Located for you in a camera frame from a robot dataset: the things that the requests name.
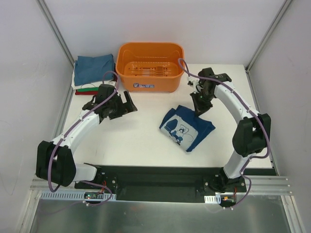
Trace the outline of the navy blue t-shirt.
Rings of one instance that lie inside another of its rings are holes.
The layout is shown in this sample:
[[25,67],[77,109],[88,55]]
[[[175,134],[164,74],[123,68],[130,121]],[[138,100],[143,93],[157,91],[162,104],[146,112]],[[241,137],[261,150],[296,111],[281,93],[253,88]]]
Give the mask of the navy blue t-shirt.
[[159,129],[185,152],[192,152],[216,127],[197,117],[193,110],[179,105],[167,112]]

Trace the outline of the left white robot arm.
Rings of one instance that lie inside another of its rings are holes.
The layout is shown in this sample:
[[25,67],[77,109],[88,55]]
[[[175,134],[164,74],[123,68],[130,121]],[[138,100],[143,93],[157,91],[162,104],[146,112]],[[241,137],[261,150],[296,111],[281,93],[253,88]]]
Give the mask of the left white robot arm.
[[103,183],[99,168],[91,164],[78,164],[74,153],[83,138],[106,118],[113,120],[136,112],[128,91],[123,102],[118,89],[111,84],[101,84],[98,93],[87,102],[76,120],[52,141],[42,141],[37,147],[36,171],[38,178],[48,184],[69,186],[72,182],[85,181],[93,189]]

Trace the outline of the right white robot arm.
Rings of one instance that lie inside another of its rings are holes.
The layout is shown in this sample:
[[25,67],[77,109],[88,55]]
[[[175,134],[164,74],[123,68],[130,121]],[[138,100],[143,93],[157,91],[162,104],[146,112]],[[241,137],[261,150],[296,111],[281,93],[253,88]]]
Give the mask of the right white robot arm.
[[219,174],[210,180],[209,187],[215,192],[232,190],[243,176],[252,159],[262,159],[260,153],[270,153],[271,118],[253,109],[237,92],[231,78],[226,74],[214,74],[211,68],[202,69],[198,75],[188,76],[192,86],[191,98],[196,116],[213,107],[212,100],[219,99],[236,121],[232,138],[233,153]]

